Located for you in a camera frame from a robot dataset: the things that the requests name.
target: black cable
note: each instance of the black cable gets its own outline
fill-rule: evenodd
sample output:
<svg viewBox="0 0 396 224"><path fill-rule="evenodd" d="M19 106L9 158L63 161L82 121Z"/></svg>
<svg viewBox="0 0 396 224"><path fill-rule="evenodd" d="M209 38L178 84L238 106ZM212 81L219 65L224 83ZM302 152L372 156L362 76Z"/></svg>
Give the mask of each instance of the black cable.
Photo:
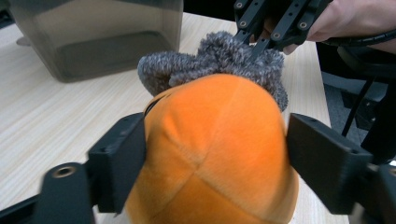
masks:
<svg viewBox="0 0 396 224"><path fill-rule="evenodd" d="M375 77L372 77L364 83L363 88L361 88L361 92L358 95L358 98L355 101L355 104L352 106L349 115L346 120L346 125L344 126L344 130L342 131L341 135L344 137L347 136L347 132L349 131L350 125L352 124L353 119L355 118L356 112L358 111L359 105L361 104L361 101L364 98L364 95L367 93L367 91L370 89L371 85L375 81Z"/></svg>
<svg viewBox="0 0 396 224"><path fill-rule="evenodd" d="M366 37L333 37L322 43L338 47L364 47L387 42L393 38L396 38L396 29L381 35Z"/></svg>

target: bolt hole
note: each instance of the bolt hole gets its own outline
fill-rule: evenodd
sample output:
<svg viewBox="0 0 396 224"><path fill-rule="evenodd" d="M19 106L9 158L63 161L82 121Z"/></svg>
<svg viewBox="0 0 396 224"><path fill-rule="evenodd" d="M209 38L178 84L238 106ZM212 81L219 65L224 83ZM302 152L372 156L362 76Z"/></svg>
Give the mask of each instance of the bolt hole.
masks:
<svg viewBox="0 0 396 224"><path fill-rule="evenodd" d="M61 167L55 172L53 172L52 176L55 178L63 178L69 175L72 175L73 173L76 172L76 167L74 166L65 166Z"/></svg>
<svg viewBox="0 0 396 224"><path fill-rule="evenodd" d="M306 24L306 22L300 23L300 27L301 27L301 28L306 28L307 25L308 25L308 24Z"/></svg>
<svg viewBox="0 0 396 224"><path fill-rule="evenodd" d="M280 38L280 34L279 33L275 33L274 34L274 38L276 38L276 39Z"/></svg>

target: gray plastic bin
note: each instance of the gray plastic bin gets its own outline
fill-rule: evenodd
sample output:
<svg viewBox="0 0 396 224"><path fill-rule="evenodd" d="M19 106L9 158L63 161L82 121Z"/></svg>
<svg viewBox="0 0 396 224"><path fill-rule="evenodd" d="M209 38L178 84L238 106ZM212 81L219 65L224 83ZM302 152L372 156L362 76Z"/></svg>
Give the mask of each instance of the gray plastic bin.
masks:
<svg viewBox="0 0 396 224"><path fill-rule="evenodd" d="M10 12L62 82L135 69L151 52L178 51L183 0L9 0Z"/></svg>

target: finger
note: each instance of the finger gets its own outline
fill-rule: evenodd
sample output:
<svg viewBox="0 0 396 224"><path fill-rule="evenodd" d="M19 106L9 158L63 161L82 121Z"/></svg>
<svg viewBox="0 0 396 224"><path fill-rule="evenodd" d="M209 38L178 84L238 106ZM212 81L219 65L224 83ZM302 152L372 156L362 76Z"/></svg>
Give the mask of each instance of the finger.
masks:
<svg viewBox="0 0 396 224"><path fill-rule="evenodd" d="M330 4L323 10L323 12L320 14L318 19L314 22L314 24L309 29L307 40L323 41L323 40L327 39L327 38L323 37L323 35L321 35L320 37L325 38L325 39L319 40L318 37L316 36L316 34L320 30L328 29L327 27L334 22L334 15L332 13L332 8L331 8Z"/></svg>
<svg viewBox="0 0 396 224"><path fill-rule="evenodd" d="M299 47L299 45L288 45L285 48L283 48L283 52L286 55L290 55L291 53L293 53L297 48Z"/></svg>

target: wooden table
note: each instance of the wooden table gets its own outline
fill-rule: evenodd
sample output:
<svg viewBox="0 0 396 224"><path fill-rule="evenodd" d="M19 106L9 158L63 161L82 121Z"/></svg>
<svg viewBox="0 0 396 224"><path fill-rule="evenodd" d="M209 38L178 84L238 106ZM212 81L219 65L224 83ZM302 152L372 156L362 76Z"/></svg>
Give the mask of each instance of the wooden table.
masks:
<svg viewBox="0 0 396 224"><path fill-rule="evenodd" d="M184 14L180 51L195 53L207 33L236 33L233 22ZM135 70L72 84L54 79L30 47L16 45L15 26L0 30L0 210L39 192L41 177L61 163L87 160L87 150L120 118L141 112L152 98ZM286 57L283 82L289 107L330 125L314 43ZM122 214L98 223L128 223ZM291 223L348 223L333 216L301 181Z"/></svg>

